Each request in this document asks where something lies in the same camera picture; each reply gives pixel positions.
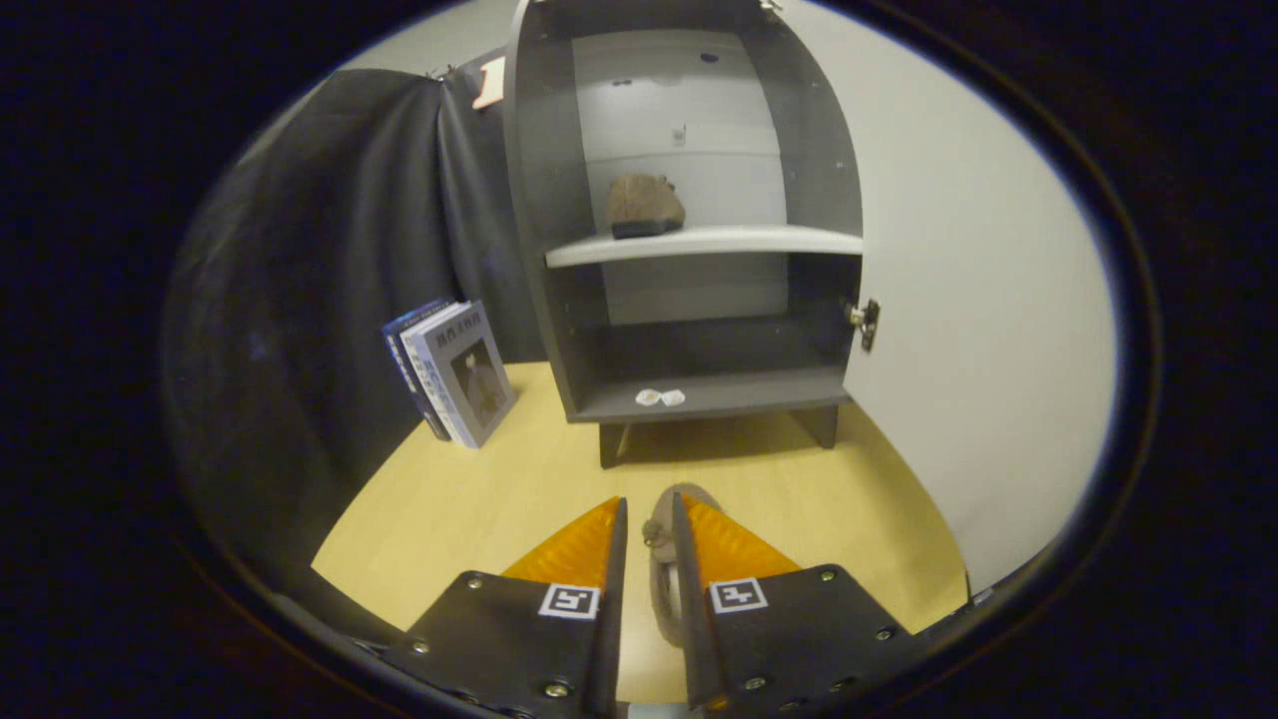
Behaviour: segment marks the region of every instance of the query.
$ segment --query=black curtain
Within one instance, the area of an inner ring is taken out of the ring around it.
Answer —
[[[394,630],[309,564],[420,419],[381,326],[458,294],[440,202],[438,82],[334,74],[194,218],[165,321],[184,489],[211,534],[339,631]]]
[[[515,208],[506,174],[502,102],[474,110],[484,63],[493,50],[443,79],[440,109],[440,171],[452,267],[468,298],[483,299],[505,363],[546,359],[528,275],[519,254]]]

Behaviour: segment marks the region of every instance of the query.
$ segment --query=bolt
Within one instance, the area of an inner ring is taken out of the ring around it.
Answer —
[[[573,690],[567,688],[567,685],[565,685],[562,682],[551,682],[551,683],[546,685],[546,687],[542,690],[542,693],[544,693],[546,696],[548,696],[551,699],[564,699],[565,696],[570,695],[571,692],[573,692]]]

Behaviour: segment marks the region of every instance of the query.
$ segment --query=gray cabinet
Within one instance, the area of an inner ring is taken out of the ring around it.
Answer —
[[[515,14],[506,148],[537,317],[570,423],[847,402],[861,207],[838,101],[758,0],[546,0]],[[613,178],[666,175],[682,230],[613,239]],[[644,390],[679,391],[643,404]]]

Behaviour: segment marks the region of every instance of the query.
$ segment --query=white cabinet door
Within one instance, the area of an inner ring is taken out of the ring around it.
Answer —
[[[809,4],[785,20],[856,149],[861,303],[882,305],[845,388],[997,582],[1063,527],[1105,442],[1117,378],[1097,238],[1051,163],[929,60]]]

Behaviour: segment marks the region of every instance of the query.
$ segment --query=black metal plate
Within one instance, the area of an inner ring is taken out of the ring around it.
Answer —
[[[468,586],[472,580],[479,580],[478,589]],[[580,716],[598,617],[539,616],[550,586],[465,572],[385,659],[423,682],[497,711],[538,719]],[[427,653],[413,650],[418,641],[427,645]],[[567,685],[571,693],[547,696],[544,688],[551,682]]]
[[[727,685],[725,715],[734,719],[827,710],[891,678],[921,649],[923,640],[837,564],[758,582],[767,600],[760,609],[717,614],[705,595]],[[878,639],[881,631],[891,637]],[[754,678],[763,686],[748,690]]]

